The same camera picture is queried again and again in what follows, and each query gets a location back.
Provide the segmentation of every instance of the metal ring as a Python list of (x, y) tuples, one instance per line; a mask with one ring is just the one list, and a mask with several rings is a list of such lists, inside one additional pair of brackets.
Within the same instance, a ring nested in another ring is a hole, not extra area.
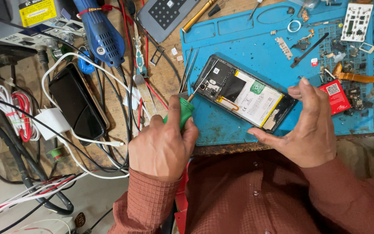
[[(297, 30), (292, 31), (292, 30), (290, 29), (290, 26), (291, 26), (291, 24), (294, 23), (294, 22), (297, 22), (297, 23), (299, 24), (299, 27), (298, 27)], [(291, 32), (291, 33), (292, 33), (292, 32), (296, 32), (296, 31), (298, 31), (300, 28), (301, 28), (301, 22), (300, 22), (299, 20), (291, 21), (291, 22), (288, 24), (288, 31)]]

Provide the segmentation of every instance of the red sticker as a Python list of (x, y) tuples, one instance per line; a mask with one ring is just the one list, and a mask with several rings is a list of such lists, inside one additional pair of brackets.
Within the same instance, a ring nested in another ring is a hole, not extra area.
[(351, 107), (339, 80), (325, 84), (319, 87), (319, 89), (328, 93), (330, 96), (331, 115), (337, 114)]
[(317, 59), (317, 58), (313, 58), (313, 59), (311, 59), (311, 66), (312, 66), (312, 67), (316, 67), (316, 66), (318, 66), (318, 59)]

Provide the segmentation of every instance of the wooden workbench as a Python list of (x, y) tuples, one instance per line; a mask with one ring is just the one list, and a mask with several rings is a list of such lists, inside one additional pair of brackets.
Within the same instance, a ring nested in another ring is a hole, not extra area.
[[(282, 2), (283, 0), (265, 0), (263, 1), (260, 6), (266, 6), (273, 3)], [(175, 29), (171, 35), (160, 45), (165, 48), (165, 53), (169, 57), (169, 59), (172, 61), (174, 66), (179, 72), (179, 75), (182, 76), (182, 73), (184, 71), (184, 61), (178, 62), (176, 60), (176, 56), (173, 56), (170, 52), (172, 48), (176, 48), (178, 51), (178, 55), (181, 55), (182, 48), (181, 48), (181, 42), (180, 42), (180, 33), (179, 29), (180, 27), (184, 26), (186, 22), (188, 22), (189, 19), (191, 19), (199, 10), (200, 8), (206, 3), (206, 0), (200, 1), (197, 6), (190, 12), (190, 14), (178, 25), (177, 29)], [(218, 18), (221, 16), (229, 15), (236, 12), (251, 10), (256, 1), (255, 0), (230, 0), (225, 3), (224, 8), (213, 15), (211, 18)], [(118, 5), (116, 1), (107, 0), (106, 4), (111, 5)], [(137, 8), (141, 8), (141, 2), (136, 1)], [(122, 14), (118, 10), (113, 10), (111, 12), (106, 13), (109, 20), (112, 22), (112, 24), (116, 27), (116, 29), (119, 31), (119, 33), (123, 36), (126, 44), (126, 52), (125, 52), (125, 62), (122, 64), (125, 73), (127, 81), (129, 82), (130, 77), (130, 51), (129, 47), (127, 45), (127, 39), (125, 34), (125, 28), (123, 24)], [(207, 16), (207, 13), (203, 15), (203, 17), (199, 21), (205, 21), (208, 20), (209, 17)], [(133, 28), (130, 27), (131, 36), (133, 37)], [(144, 36), (140, 32), (139, 33), (142, 37), (142, 43), (144, 46), (143, 51), (145, 52), (145, 43), (144, 43)], [(82, 40), (77, 40), (75, 45), (79, 47), (82, 44)], [(149, 44), (148, 49), (148, 61), (151, 58), (152, 54), (155, 52), (155, 47), (152, 44)], [(50, 66), (54, 64), (52, 61), (51, 56), (50, 57)], [(151, 86), (155, 89), (155, 91), (158, 93), (158, 95), (164, 100), (164, 102), (168, 103), (168, 99), (172, 94), (177, 93), (179, 88), (179, 82), (177, 80), (177, 77), (175, 76), (172, 68), (168, 64), (168, 62), (162, 57), (160, 61), (158, 62), (158, 65), (156, 67), (152, 66), (147, 62), (148, 65), (148, 75), (149, 75), (149, 82)], [(109, 71), (111, 71), (113, 74), (115, 74), (118, 78), (119, 75), (115, 71), (115, 69), (107, 68)], [(18, 65), (16, 66), (16, 76), (17, 76), (17, 84), (19, 86), (22, 86), (24, 88), (27, 88), (30, 90), (31, 93), (34, 94), (36, 99), (39, 101), (40, 106), (44, 107), (49, 106), (49, 101), (45, 97), (45, 95), (42, 93), (41, 89), (41, 78), (44, 74), (44, 71), (41, 67), (41, 64), (37, 60), (37, 56), (29, 57), (24, 60), (21, 60), (18, 62)], [(11, 70), (10, 67), (3, 67), (0, 69), (0, 75), (2, 77), (8, 78), (11, 76)], [(105, 103), (106, 103), (106, 115), (108, 120), (111, 123), (110, 129), (109, 129), (109, 136), (111, 140), (120, 140), (125, 142), (125, 146), (114, 149), (114, 154), (117, 157), (118, 161), (123, 162), (123, 157), (126, 155), (126, 145), (127, 145), (127, 134), (126, 134), (126, 127), (124, 118), (122, 115), (122, 109), (120, 108), (120, 104), (115, 96), (115, 94), (112, 91), (111, 86), (108, 84), (108, 82), (105, 82), (105, 79), (102, 78), (104, 82), (104, 93), (105, 93)], [(92, 91), (95, 93), (96, 97), (99, 99), (99, 91), (97, 86), (96, 78), (89, 80), (89, 83), (91, 84)], [(125, 96), (124, 89), (117, 85), (116, 86), (118, 91)], [(163, 107), (163, 105), (158, 101), (156, 97), (153, 96), (153, 100), (155, 103), (155, 106), (157, 108), (158, 113), (161, 116), (165, 116), (167, 111)], [(112, 164), (106, 157), (106, 155), (95, 145), (91, 144), (87, 147), (83, 147), (80, 145), (80, 143), (74, 139), (70, 139), (75, 145), (79, 146), (80, 149), (83, 152), (86, 152), (89, 157), (94, 159), (98, 164), (105, 166), (105, 167), (111, 167)], [(44, 167), (47, 174), (49, 174), (51, 170), (51, 166), (53, 163), (53, 159), (50, 159), (45, 155), (46, 152), (51, 150), (53, 148), (52, 141), (45, 141), (44, 139), (41, 140), (41, 164)], [(28, 144), (28, 148), (30, 151), (35, 155), (35, 144)], [(256, 150), (263, 150), (268, 149), (269, 147), (266, 145), (263, 145), (262, 143), (242, 143), (242, 144), (230, 144), (230, 145), (216, 145), (216, 146), (200, 146), (196, 147), (194, 150), (194, 155), (209, 155), (209, 154), (229, 154), (229, 153), (235, 153), (235, 152), (243, 152), (243, 151), (256, 151)], [(87, 168), (90, 170), (95, 169), (95, 166), (91, 164), (88, 160), (86, 160), (82, 155), (77, 153), (75, 149), (73, 149), (73, 152), (77, 159), (80, 162), (83, 162)], [(9, 152), (5, 153), (4, 157), (9, 158)], [(3, 165), (5, 167), (5, 170), (8, 172), (10, 171), (10, 168), (15, 167), (14, 164)], [(57, 166), (57, 171), (55, 175), (58, 174), (68, 174), (68, 173), (76, 173), (81, 172), (82, 170), (76, 165), (76, 163), (73, 161), (71, 157), (68, 157), (67, 159), (61, 161)], [(7, 173), (8, 178), (14, 178), (15, 176), (10, 175), (10, 173)]]

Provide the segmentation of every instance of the black phone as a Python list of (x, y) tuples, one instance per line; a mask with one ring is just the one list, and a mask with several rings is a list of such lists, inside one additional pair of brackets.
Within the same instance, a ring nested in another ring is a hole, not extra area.
[[(68, 63), (49, 83), (49, 90), (76, 135), (97, 140), (109, 122), (75, 63)], [(80, 141), (83, 146), (90, 142)]]
[(211, 55), (194, 90), (210, 102), (265, 132), (272, 133), (297, 102), (288, 93)]

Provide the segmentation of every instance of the sim tray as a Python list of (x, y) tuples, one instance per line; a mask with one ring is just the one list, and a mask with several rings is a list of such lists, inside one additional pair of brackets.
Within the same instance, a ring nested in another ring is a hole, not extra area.
[[(160, 45), (158, 46), (158, 48), (159, 48), (162, 52), (164, 52), (164, 50), (165, 50), (165, 48), (162, 47), (162, 46), (160, 46)], [(154, 66), (157, 65), (159, 59), (160, 59), (161, 56), (162, 56), (162, 54), (160, 54), (159, 56), (157, 56), (157, 52), (158, 52), (158, 49), (155, 50), (154, 54), (153, 54), (152, 57), (151, 57), (151, 60), (149, 61), (149, 63), (151, 63), (151, 64), (154, 65)]]

